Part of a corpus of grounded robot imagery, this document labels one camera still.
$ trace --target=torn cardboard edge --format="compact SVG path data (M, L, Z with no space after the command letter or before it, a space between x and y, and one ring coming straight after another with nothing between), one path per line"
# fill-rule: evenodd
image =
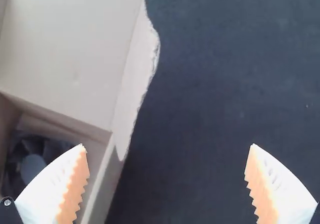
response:
M92 175L77 223L104 223L157 69L160 40L145 7L0 0L0 154L15 126L82 142Z

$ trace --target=floor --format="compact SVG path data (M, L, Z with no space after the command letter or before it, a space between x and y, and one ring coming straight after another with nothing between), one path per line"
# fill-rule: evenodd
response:
M161 38L107 224L255 223L254 142L320 199L320 0L146 0Z

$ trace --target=cardboard wall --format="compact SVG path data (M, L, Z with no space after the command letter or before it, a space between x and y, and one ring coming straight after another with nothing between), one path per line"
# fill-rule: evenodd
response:
M138 111L157 69L159 54L160 39L147 16L143 0L112 123L113 141L117 146L120 160L123 160L127 154Z
M0 34L5 17L5 7L7 6L7 0L0 0Z
M8 0L0 91L110 130L142 2Z

